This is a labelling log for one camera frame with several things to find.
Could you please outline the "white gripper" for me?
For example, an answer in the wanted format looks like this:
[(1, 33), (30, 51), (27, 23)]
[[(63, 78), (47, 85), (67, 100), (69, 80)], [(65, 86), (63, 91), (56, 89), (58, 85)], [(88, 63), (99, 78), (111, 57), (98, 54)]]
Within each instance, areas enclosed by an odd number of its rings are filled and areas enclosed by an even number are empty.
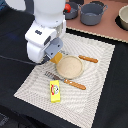
[(36, 17), (25, 34), (28, 58), (35, 63), (51, 60), (63, 47), (65, 16)]

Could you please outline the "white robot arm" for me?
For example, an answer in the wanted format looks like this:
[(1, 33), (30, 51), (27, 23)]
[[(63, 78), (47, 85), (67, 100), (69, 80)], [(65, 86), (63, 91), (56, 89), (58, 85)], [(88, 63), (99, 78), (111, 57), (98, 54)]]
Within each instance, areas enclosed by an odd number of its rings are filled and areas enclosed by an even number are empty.
[(25, 34), (28, 58), (44, 64), (62, 48), (61, 37), (66, 32), (63, 10), (65, 0), (5, 0), (17, 11), (32, 14), (35, 19)]

